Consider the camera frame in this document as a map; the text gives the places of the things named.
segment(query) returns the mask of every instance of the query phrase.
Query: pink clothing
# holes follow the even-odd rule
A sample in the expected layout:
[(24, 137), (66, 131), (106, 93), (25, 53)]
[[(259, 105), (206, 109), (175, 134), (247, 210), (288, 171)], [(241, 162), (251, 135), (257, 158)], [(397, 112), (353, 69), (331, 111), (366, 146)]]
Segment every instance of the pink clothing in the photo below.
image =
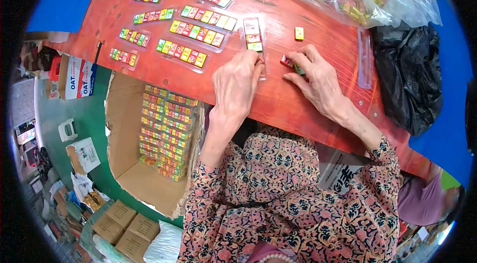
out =
[(284, 253), (280, 251), (277, 247), (271, 245), (270, 243), (260, 241), (257, 243), (255, 248), (253, 249), (253, 253), (250, 255), (250, 258), (247, 260), (247, 263), (258, 262), (261, 259), (265, 258), (266, 255), (270, 255), (270, 254), (284, 254)]
[(414, 178), (399, 190), (397, 212), (403, 221), (416, 226), (428, 226), (442, 215), (443, 193), (441, 177), (436, 176), (426, 186), (421, 178)]
[[(230, 142), (223, 165), (195, 167), (177, 262), (242, 263), (262, 241), (298, 262), (391, 261), (399, 161), (385, 136), (369, 154), (341, 196), (318, 188), (309, 139), (263, 126), (243, 149)], [(267, 205), (235, 207), (252, 201)]]

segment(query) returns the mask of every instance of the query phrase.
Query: wooden table surface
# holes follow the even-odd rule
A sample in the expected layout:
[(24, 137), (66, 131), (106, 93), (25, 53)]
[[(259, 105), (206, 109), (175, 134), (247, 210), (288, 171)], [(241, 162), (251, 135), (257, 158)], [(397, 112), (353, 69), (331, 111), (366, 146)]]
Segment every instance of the wooden table surface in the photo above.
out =
[[(153, 4), (132, 0), (92, 0), (80, 32), (71, 33), (65, 43), (46, 43), (46, 45), (94, 62), (96, 44), (102, 41), (104, 44), (97, 64), (215, 104), (211, 76), (236, 52), (245, 49), (239, 32), (230, 36), (221, 53), (203, 50), (211, 58), (204, 65), (202, 74), (166, 60), (162, 53), (156, 51), (159, 38), (166, 40), (170, 38), (167, 30), (172, 20), (139, 25), (141, 29), (150, 31), (152, 36), (147, 50), (140, 54), (134, 71), (108, 59), (111, 48), (117, 47), (117, 43), (121, 41), (118, 38), (121, 29), (133, 26), (135, 14), (170, 8), (172, 5), (182, 10), (185, 5), (198, 5), (198, 1), (161, 0), (159, 4)], [(212, 8), (212, 4), (206, 3), (204, 8)], [(303, 45), (313, 44), (336, 68), (343, 94), (349, 97), (397, 147), (401, 168), (417, 176), (427, 177), (428, 159), (411, 150), (407, 144), (409, 133), (397, 127), (384, 115), (376, 73), (373, 73), (372, 89), (358, 87), (358, 46), (355, 27), (341, 24), (300, 0), (235, 0), (228, 10), (235, 13), (236, 17), (248, 13), (261, 13), (265, 17), (264, 50), (268, 56), (266, 62), (269, 74), (265, 81), (259, 82), (250, 118), (347, 152), (358, 154), (365, 152), (364, 145), (355, 135), (320, 115), (298, 88), (282, 78), (285, 73), (290, 72), (290, 69), (279, 63), (282, 55)], [(294, 40), (295, 26), (304, 28), (303, 42)], [(129, 45), (131, 50), (135, 49), (133, 44)]]

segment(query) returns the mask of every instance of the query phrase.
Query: cardboard box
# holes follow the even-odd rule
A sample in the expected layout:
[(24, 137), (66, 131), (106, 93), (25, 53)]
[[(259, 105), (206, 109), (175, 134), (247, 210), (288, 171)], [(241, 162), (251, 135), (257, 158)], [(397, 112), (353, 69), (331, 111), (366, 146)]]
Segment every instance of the cardboard box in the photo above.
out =
[(86, 175), (101, 164), (91, 137), (68, 145), (66, 153), (71, 159), (71, 165), (75, 172), (81, 175)]
[(156, 238), (160, 231), (159, 224), (157, 222), (146, 218), (142, 214), (136, 215), (127, 230), (131, 231), (149, 243)]
[(58, 90), (63, 100), (91, 96), (97, 65), (74, 56), (63, 55), (58, 76)]
[(124, 228), (106, 212), (93, 224), (92, 229), (112, 245), (116, 245), (124, 234)]
[[(139, 133), (141, 109), (146, 82), (121, 73), (113, 72), (106, 95), (106, 127), (108, 159), (111, 173), (121, 188), (139, 201), (151, 204), (169, 218), (184, 212), (188, 178), (174, 181), (152, 170), (139, 158)], [(204, 121), (204, 109), (200, 107), (199, 119), (192, 129), (192, 147), (188, 159), (188, 175), (194, 168)]]
[(117, 200), (92, 226), (107, 242), (116, 245), (136, 216), (136, 211)]
[(116, 244), (117, 250), (136, 263), (144, 263), (144, 253), (151, 244), (131, 231), (126, 231)]
[(106, 214), (120, 224), (123, 229), (127, 229), (136, 216), (136, 211), (126, 206), (126, 204), (120, 200), (117, 200), (116, 203), (106, 211)]

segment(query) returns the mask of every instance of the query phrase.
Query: open cardboard box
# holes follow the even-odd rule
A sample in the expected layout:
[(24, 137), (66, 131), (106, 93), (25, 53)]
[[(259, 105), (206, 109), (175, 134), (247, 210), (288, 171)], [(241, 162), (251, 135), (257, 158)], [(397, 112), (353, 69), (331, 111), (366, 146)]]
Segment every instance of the open cardboard box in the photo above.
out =
[(160, 175), (139, 158), (141, 109), (146, 82), (113, 72), (106, 95), (106, 127), (108, 160), (111, 172), (121, 187), (136, 199), (148, 203), (169, 218), (184, 212), (191, 171), (199, 153), (205, 121), (204, 106), (200, 103), (198, 119), (192, 129), (187, 177), (174, 181)]

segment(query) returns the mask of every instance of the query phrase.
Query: hand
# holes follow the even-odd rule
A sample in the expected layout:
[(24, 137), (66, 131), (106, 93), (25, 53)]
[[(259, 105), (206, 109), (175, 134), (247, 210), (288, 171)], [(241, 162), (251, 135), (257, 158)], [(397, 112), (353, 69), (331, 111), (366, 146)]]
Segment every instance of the hand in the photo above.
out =
[(216, 105), (210, 111), (210, 123), (239, 129), (250, 113), (252, 101), (263, 65), (255, 66), (258, 53), (247, 50), (237, 53), (230, 62), (219, 67), (212, 75)]
[(368, 150), (379, 146), (383, 133), (341, 92), (336, 70), (309, 44), (286, 56), (306, 73), (309, 82), (295, 73), (283, 78), (292, 81), (315, 108), (328, 119), (357, 135)]
[(200, 151), (206, 166), (222, 164), (225, 148), (250, 113), (263, 68), (262, 64), (255, 66), (258, 57), (253, 50), (239, 52), (212, 75), (216, 105), (209, 113), (210, 124)]
[(292, 81), (315, 108), (328, 119), (340, 123), (350, 104), (341, 92), (336, 70), (319, 54), (314, 45), (306, 45), (286, 56), (296, 62), (306, 73), (309, 82), (295, 73), (283, 78)]

